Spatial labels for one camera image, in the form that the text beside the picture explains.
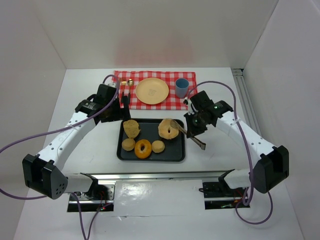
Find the large pale bagel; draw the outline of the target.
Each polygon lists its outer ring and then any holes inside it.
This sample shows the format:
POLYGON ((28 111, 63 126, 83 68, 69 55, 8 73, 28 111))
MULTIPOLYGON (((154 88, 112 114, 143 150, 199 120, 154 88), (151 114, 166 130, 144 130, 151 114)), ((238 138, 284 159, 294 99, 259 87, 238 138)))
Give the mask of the large pale bagel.
POLYGON ((163 119, 158 125, 158 135, 166 140, 172 140, 179 135, 179 130, 171 126, 171 118, 163 119))

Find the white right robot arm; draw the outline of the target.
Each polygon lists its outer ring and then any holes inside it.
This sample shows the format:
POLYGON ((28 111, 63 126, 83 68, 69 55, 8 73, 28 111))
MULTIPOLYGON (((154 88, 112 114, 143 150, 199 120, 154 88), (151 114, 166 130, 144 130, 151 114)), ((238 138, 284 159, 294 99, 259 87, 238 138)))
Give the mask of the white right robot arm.
POLYGON ((239 147, 244 147, 251 163, 248 169, 230 170, 222 175, 223 181, 230 189, 253 187, 266 194, 289 176, 289 151, 284 146, 276 147, 263 139, 245 122, 236 110, 221 100, 213 102, 205 91, 184 100, 190 111, 184 117, 187 128, 181 127, 176 120, 169 119, 164 132, 173 130, 185 134, 202 150, 206 144, 196 138, 212 125, 230 137, 239 147))

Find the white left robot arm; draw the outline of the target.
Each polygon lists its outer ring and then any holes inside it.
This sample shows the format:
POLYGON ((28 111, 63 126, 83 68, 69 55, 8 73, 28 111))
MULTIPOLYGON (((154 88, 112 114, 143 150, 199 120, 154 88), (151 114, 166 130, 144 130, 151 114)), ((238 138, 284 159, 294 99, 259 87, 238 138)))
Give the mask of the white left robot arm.
POLYGON ((118 96, 113 86, 100 84, 97 93, 82 100, 73 113, 66 130, 58 134, 36 155, 27 154, 22 160, 27 187, 53 200, 64 193, 83 193, 93 199, 106 188, 87 173, 62 173, 65 163, 82 139, 98 123, 128 120, 130 98, 118 96))

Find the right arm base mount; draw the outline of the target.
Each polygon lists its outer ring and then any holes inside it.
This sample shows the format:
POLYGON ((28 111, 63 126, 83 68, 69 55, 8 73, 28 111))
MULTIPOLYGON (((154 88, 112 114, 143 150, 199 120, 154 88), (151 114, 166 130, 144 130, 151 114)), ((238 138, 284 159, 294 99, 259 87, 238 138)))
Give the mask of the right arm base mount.
POLYGON ((203 194, 205 210, 234 209, 238 203, 240 208, 249 207, 241 203, 245 188, 230 188, 224 176, 219 176, 216 180, 204 181, 198 191, 203 194))

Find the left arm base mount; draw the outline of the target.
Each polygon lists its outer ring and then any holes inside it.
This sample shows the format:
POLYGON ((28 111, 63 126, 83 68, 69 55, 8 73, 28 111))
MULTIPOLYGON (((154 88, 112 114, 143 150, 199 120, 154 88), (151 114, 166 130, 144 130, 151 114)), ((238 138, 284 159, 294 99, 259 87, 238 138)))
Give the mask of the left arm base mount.
POLYGON ((113 180, 103 180, 87 173, 71 174, 67 186, 67 212, 112 212, 115 190, 116 182, 113 180))

